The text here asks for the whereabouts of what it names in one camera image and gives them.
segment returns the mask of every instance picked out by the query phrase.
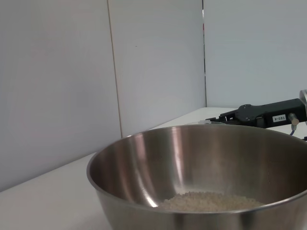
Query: white wall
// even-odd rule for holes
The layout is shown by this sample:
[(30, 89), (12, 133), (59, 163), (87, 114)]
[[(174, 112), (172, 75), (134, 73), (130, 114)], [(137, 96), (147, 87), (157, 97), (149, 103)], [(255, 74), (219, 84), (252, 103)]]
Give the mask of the white wall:
[(298, 98), (307, 88), (306, 0), (205, 0), (208, 106)]
[(106, 0), (0, 1), (0, 190), (119, 138)]
[(109, 0), (123, 136), (205, 106), (201, 0)]

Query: rice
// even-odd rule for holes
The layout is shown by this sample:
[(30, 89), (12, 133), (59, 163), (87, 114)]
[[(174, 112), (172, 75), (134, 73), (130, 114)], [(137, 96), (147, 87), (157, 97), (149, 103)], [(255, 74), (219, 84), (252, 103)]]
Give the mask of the rice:
[(264, 204), (255, 199), (237, 195), (223, 195), (212, 192), (188, 192), (165, 200), (158, 208), (185, 212), (222, 212), (250, 209)]

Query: table surface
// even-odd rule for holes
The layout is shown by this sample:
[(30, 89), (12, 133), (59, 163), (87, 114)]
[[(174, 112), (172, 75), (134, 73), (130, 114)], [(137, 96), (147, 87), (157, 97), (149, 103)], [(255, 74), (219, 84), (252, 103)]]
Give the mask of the table surface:
[[(216, 117), (230, 108), (202, 108), (156, 128)], [(291, 126), (271, 128), (290, 133)], [(307, 126), (300, 123), (296, 137)], [(111, 230), (94, 188), (86, 177), (93, 154), (0, 193), (1, 230)]]

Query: stainless steel bowl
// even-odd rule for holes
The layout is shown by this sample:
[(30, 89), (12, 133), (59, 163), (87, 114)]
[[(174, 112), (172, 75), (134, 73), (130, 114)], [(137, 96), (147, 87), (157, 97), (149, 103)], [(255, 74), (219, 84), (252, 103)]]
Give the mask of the stainless steel bowl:
[[(307, 144), (279, 132), (221, 125), (146, 131), (96, 154), (87, 175), (114, 230), (307, 229)], [(188, 191), (267, 205), (217, 213), (153, 208)]]

